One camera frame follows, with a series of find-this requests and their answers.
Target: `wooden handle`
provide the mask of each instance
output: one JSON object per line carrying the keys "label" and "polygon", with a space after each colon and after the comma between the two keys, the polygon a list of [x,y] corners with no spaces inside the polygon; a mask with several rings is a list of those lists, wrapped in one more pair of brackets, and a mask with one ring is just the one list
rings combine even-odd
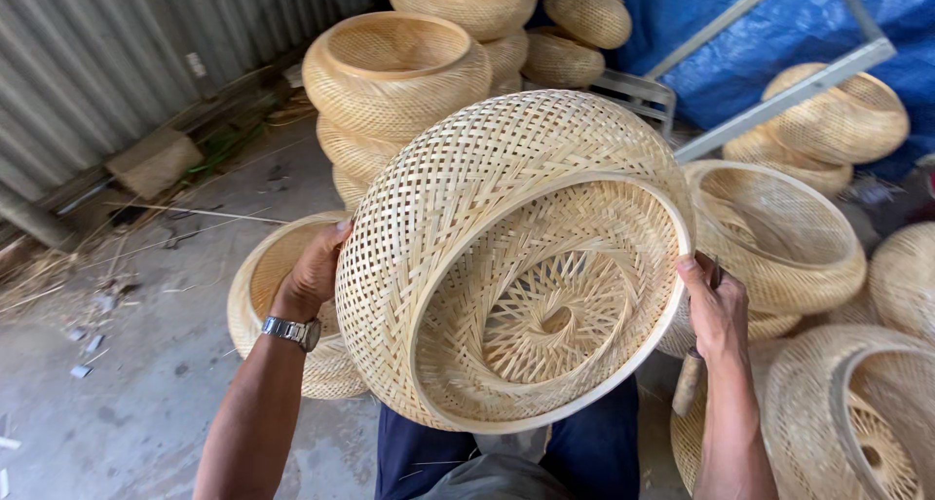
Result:
{"label": "wooden handle", "polygon": [[698,383],[704,374],[704,358],[693,347],[685,355],[682,363],[682,372],[679,373],[679,382],[675,385],[675,395],[672,397],[672,410],[680,417],[688,414],[695,404]]}

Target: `gray cloth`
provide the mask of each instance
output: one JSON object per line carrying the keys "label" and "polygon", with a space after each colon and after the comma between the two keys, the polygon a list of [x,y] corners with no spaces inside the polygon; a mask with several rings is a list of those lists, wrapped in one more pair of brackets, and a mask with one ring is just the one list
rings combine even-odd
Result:
{"label": "gray cloth", "polygon": [[505,454],[485,454],[462,463],[419,498],[448,500],[573,500],[565,486],[535,463]]}

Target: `left hand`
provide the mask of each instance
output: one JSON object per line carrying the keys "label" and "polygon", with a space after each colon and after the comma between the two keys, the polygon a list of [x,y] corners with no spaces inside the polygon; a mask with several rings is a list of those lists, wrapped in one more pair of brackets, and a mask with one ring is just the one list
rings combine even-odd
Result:
{"label": "left hand", "polygon": [[342,220],[315,235],[292,271],[282,279],[269,315],[305,323],[318,315],[321,304],[335,297],[340,245],[351,235],[354,222]]}

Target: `hand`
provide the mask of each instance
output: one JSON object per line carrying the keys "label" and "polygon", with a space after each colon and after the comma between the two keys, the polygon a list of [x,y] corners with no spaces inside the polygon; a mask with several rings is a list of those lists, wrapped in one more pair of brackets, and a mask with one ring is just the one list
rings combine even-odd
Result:
{"label": "hand", "polygon": [[711,289],[714,262],[697,252],[676,261],[679,276],[691,298],[689,321],[697,337],[697,349],[708,366],[728,361],[749,363],[747,355],[747,289],[721,270],[721,284]]}
{"label": "hand", "polygon": [[305,323],[318,315],[321,304],[335,297],[340,245],[354,228],[346,219],[329,225],[311,240],[292,271],[282,279],[269,315]]}

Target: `right hand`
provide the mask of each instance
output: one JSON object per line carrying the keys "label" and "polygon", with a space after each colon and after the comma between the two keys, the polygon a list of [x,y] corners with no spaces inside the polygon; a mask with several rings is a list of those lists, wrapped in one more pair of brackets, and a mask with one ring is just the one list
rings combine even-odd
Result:
{"label": "right hand", "polygon": [[747,361],[747,289],[721,270],[721,284],[711,288],[714,261],[701,252],[676,259],[676,269],[688,289],[689,322],[697,349],[708,365],[724,359]]}

